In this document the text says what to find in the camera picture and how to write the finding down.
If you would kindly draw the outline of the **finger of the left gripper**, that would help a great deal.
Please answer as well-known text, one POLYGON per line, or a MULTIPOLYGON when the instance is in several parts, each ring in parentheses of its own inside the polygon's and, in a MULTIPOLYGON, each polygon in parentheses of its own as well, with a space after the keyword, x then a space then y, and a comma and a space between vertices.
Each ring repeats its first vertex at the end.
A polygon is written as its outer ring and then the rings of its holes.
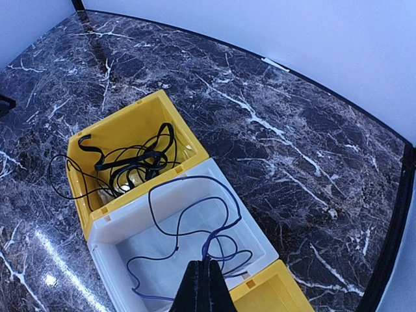
POLYGON ((6 116, 16 107, 16 101, 6 96, 0 96, 0 117, 6 116))

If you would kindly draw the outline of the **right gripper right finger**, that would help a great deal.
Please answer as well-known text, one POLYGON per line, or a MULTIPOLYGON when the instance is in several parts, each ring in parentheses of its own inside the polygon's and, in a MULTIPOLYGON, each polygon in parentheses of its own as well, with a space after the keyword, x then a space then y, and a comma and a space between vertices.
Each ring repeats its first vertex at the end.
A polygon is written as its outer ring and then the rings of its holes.
POLYGON ((204 311, 236 311, 219 264, 210 259, 204 261, 204 311))

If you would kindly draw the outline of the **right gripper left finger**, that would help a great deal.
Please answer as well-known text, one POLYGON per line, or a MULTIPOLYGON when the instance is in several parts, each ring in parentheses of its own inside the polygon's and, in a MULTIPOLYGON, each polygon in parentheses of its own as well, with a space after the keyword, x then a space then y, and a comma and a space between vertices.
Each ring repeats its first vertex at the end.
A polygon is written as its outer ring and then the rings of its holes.
POLYGON ((202 272, 203 261, 188 263, 170 311, 198 311, 198 291, 202 272))

